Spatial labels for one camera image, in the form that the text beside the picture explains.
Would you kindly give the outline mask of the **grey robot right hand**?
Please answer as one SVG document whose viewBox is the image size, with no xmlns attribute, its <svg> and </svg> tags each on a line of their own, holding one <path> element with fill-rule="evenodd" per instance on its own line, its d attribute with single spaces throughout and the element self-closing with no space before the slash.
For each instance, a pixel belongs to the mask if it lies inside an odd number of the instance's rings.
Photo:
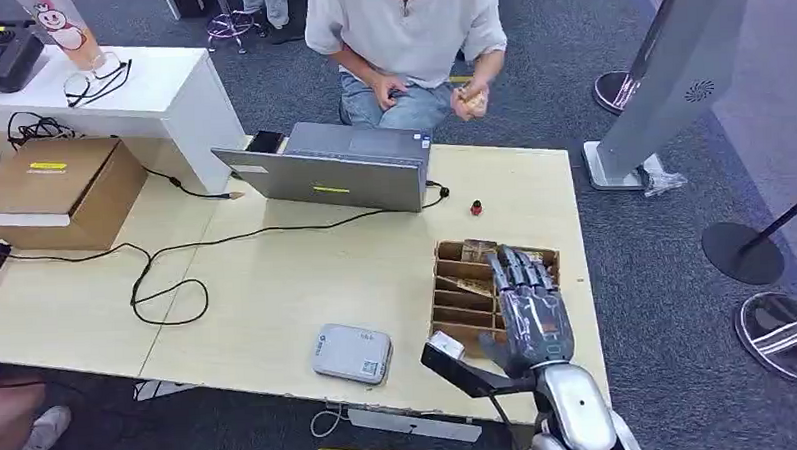
<svg viewBox="0 0 797 450">
<path fill-rule="evenodd" d="M 530 370 L 570 361 L 575 337 L 568 311 L 541 258 L 501 245 L 487 260 L 506 339 L 481 334 L 486 357 L 516 379 Z"/>
</svg>

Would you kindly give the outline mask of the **person's left hand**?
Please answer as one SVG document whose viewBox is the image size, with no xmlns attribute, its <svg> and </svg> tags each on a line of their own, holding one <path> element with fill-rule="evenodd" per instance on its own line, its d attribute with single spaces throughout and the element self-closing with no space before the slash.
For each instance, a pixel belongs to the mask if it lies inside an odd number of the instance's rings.
<svg viewBox="0 0 797 450">
<path fill-rule="evenodd" d="M 487 114 L 490 87 L 487 82 L 473 78 L 453 90 L 451 108 L 463 121 L 484 117 Z"/>
</svg>

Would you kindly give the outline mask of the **person's right hand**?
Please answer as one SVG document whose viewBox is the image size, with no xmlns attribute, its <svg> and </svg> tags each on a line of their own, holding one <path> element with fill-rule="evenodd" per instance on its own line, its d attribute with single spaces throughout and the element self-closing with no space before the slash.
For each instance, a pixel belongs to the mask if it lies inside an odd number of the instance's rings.
<svg viewBox="0 0 797 450">
<path fill-rule="evenodd" d="M 408 92 L 406 85 L 394 75 L 373 73 L 367 83 L 383 110 L 391 109 L 397 103 L 397 97 Z"/>
</svg>

